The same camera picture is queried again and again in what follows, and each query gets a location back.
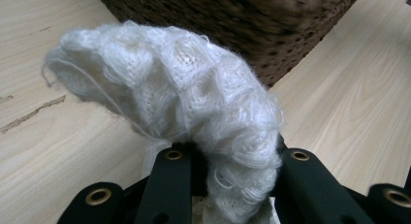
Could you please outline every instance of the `knit stitch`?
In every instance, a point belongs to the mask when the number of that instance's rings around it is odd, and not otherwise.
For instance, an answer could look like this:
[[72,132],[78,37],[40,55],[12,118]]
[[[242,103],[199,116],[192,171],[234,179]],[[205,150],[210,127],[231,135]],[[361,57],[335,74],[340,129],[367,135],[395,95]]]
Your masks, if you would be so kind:
[[[208,161],[204,223],[247,223],[272,189],[278,107],[237,55],[176,27],[107,24],[65,34],[46,58],[83,101],[157,145],[193,141]],[[149,171],[153,160],[147,160]]]

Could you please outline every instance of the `knitted tube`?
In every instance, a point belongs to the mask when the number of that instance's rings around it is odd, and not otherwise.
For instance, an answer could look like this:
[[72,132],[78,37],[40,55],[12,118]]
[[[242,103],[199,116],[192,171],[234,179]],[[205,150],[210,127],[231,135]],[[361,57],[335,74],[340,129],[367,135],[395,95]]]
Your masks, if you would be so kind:
[[107,24],[65,34],[46,67],[152,143],[196,142],[209,164],[204,223],[247,223],[272,189],[281,164],[276,101],[240,57],[207,37]]

